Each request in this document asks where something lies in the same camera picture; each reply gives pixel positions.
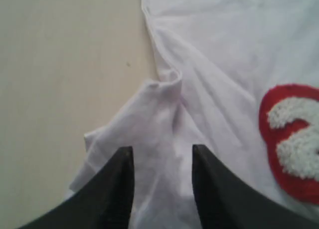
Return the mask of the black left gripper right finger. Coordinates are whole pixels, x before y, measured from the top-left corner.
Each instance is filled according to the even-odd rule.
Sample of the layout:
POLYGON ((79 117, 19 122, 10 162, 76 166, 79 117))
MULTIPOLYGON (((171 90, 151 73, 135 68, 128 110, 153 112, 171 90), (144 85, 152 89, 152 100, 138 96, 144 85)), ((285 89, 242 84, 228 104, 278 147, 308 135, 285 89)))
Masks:
POLYGON ((317 229, 233 174, 205 145, 192 146, 192 187, 204 229, 317 229))

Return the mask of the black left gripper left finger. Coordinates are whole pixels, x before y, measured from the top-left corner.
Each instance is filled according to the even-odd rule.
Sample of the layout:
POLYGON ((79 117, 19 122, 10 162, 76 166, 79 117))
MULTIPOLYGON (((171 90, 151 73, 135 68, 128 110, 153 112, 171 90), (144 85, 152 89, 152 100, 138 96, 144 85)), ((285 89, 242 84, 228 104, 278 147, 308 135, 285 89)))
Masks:
POLYGON ((127 229, 134 189, 133 148, 121 147, 82 189, 23 228, 127 229))

